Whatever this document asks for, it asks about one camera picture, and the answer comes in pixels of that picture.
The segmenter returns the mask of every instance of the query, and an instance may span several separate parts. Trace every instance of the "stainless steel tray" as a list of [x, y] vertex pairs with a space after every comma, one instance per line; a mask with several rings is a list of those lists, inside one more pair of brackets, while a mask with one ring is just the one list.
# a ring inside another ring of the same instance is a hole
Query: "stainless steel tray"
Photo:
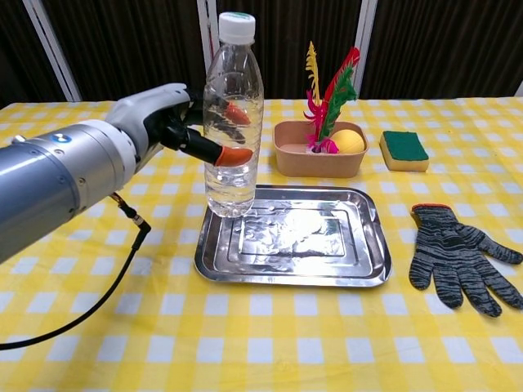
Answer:
[[194, 259], [222, 282], [373, 287], [391, 273], [374, 202], [348, 188], [259, 185], [241, 218], [207, 209]]

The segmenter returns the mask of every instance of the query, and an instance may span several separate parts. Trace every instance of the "brown box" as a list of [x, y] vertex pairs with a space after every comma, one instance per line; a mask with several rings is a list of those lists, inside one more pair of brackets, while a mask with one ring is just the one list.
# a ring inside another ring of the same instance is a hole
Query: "brown box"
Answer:
[[283, 121], [275, 127], [273, 141], [278, 170], [289, 177], [353, 177], [360, 168], [369, 143], [360, 127], [352, 122], [336, 122], [334, 133], [342, 129], [358, 132], [365, 149], [358, 154], [309, 154], [307, 135], [313, 135], [314, 125], [307, 121]]

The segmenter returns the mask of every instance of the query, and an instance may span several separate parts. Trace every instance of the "dark curtain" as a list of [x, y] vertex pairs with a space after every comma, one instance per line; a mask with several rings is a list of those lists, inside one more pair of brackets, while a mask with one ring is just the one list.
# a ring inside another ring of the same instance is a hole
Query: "dark curtain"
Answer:
[[205, 84], [196, 1], [43, 0], [84, 100]]
[[217, 0], [218, 14], [242, 11], [256, 18], [253, 52], [266, 98], [306, 98], [309, 41], [314, 43], [320, 94], [354, 45], [361, 0]]
[[64, 99], [22, 1], [0, 1], [0, 109]]
[[379, 0], [360, 98], [513, 96], [521, 0]]

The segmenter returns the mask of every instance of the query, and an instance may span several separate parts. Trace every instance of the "orange fingertip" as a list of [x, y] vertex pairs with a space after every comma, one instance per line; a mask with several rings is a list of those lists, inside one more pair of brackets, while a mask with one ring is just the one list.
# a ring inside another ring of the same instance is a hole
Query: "orange fingertip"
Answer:
[[250, 149], [232, 149], [223, 147], [220, 157], [214, 163], [214, 166], [235, 167], [247, 163], [253, 157]]

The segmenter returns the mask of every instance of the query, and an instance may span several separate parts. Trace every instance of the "white bottle cap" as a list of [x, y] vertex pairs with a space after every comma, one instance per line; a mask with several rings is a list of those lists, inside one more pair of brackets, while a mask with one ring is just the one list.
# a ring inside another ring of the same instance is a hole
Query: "white bottle cap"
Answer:
[[256, 19], [243, 12], [223, 12], [218, 22], [220, 41], [232, 45], [248, 45], [254, 42]]

